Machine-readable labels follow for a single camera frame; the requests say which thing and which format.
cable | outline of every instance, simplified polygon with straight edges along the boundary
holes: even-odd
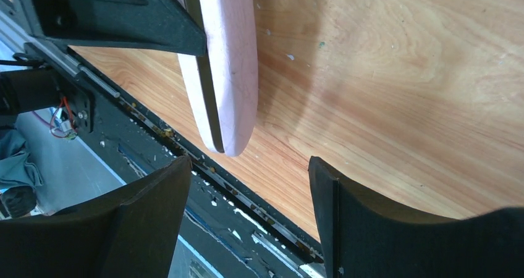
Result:
[[[73,112],[71,111],[71,108],[69,107],[69,103],[67,102],[67,98],[66,97],[63,97],[62,98],[62,101],[64,102],[65,104],[65,108],[67,109],[67,115],[69,116],[69,121],[71,122],[71,127],[73,128],[73,130],[76,132],[77,130],[75,129],[74,127],[74,124],[75,124],[75,118],[73,116]]]
[[[41,62],[32,62],[32,61],[8,61],[0,60],[0,65],[4,66],[23,66],[23,67],[38,67],[41,65]]]
[[[58,109],[62,108],[64,105],[64,98],[62,98],[60,100],[60,105],[58,105]],[[53,132],[53,122],[54,120],[56,119],[56,114],[58,113],[58,109],[55,110],[55,112],[53,113],[53,116],[51,117],[51,120],[49,121],[49,131],[51,132],[51,134],[53,136],[55,136],[56,138],[66,138],[67,136],[58,136],[56,135],[54,132]]]
[[[43,125],[47,126],[47,127],[53,127],[53,125],[51,125],[50,123],[48,123],[45,119],[43,119],[40,115],[38,115],[38,113],[36,113],[35,111],[32,111],[31,112],[35,117],[36,119],[38,119],[40,121],[40,123],[42,123]],[[64,132],[62,132],[61,129],[59,128],[53,128],[54,130],[54,133],[58,133],[58,134],[64,134]]]

black bracket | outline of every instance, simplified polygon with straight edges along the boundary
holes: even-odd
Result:
[[[206,35],[177,0],[13,0],[17,20],[57,44],[206,54]]]
[[[386,198],[320,158],[309,175],[327,278],[524,273],[524,208],[449,219]]]

pink foam pad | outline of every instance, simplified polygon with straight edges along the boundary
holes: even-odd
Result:
[[[200,0],[224,152],[238,156],[256,121],[258,59],[253,0]],[[200,136],[216,151],[195,56],[179,54],[180,68]]]

white debris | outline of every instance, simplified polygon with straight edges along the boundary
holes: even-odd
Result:
[[[235,208],[235,210],[233,210],[233,212],[235,214],[237,213],[240,213],[240,215],[242,215],[242,217],[244,217],[245,219],[247,219],[249,222],[251,222],[252,224],[255,225],[255,227],[257,227],[260,231],[262,231],[262,233],[264,234],[267,234],[268,231],[266,229],[264,229],[262,227],[262,225],[260,225],[256,220],[252,219],[249,215],[245,214],[244,211],[240,210],[239,208]]]
[[[239,239],[240,241],[242,241],[242,238],[240,238],[240,235],[239,235],[239,233],[237,233],[236,230],[233,230],[233,235],[234,235],[235,237],[237,237],[237,239]]]
[[[306,272],[311,278],[323,278],[319,272],[315,271],[309,264],[303,264],[299,267],[301,270]]]

debris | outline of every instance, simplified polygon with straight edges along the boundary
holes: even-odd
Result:
[[[251,216],[245,214],[244,211],[240,210],[239,208],[235,208],[235,210],[233,210],[233,212],[235,214],[239,213],[240,215],[242,215],[242,217],[247,219],[249,222],[254,224],[260,231],[262,231],[262,233],[264,233],[264,234],[268,233],[268,231],[266,229],[264,229],[264,227],[262,227],[262,225],[260,225],[256,220],[252,219]]]
[[[236,230],[233,230],[233,235],[234,235],[235,237],[237,237],[237,239],[239,239],[240,241],[242,241],[242,238],[240,238],[240,235],[239,235],[239,233],[237,233]]]

